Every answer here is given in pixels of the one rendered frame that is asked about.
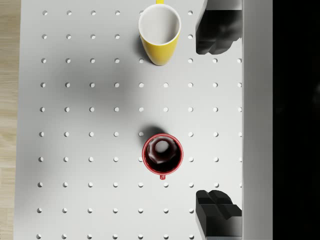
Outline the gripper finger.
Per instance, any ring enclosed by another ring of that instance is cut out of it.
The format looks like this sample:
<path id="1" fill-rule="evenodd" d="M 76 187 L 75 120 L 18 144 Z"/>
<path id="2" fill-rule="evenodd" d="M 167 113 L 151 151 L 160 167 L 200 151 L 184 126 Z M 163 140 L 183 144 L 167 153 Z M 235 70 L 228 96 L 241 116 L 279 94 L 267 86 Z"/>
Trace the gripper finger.
<path id="1" fill-rule="evenodd" d="M 226 193 L 198 190 L 195 212 L 205 237 L 242 236 L 242 210 Z"/>
<path id="2" fill-rule="evenodd" d="M 205 10 L 196 30 L 196 53 L 220 55 L 242 37 L 241 10 Z"/>

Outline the yellow mug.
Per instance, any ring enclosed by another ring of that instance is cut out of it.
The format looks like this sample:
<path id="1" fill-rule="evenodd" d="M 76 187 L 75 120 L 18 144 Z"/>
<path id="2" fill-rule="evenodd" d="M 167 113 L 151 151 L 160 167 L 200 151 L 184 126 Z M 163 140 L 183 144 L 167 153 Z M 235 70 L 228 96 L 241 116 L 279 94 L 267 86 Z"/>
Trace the yellow mug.
<path id="1" fill-rule="evenodd" d="M 166 65 L 174 54 L 182 28 L 178 12 L 155 0 L 138 20 L 138 31 L 143 48 L 151 62 L 157 66 Z"/>

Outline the red mug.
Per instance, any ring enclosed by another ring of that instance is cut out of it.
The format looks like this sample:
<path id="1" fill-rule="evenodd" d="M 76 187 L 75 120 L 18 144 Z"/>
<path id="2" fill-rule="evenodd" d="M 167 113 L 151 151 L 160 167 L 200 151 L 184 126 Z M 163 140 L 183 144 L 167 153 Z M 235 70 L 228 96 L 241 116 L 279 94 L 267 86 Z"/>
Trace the red mug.
<path id="1" fill-rule="evenodd" d="M 158 133 L 144 143 L 141 156 L 146 168 L 165 180 L 182 164 L 184 151 L 176 137 Z"/>

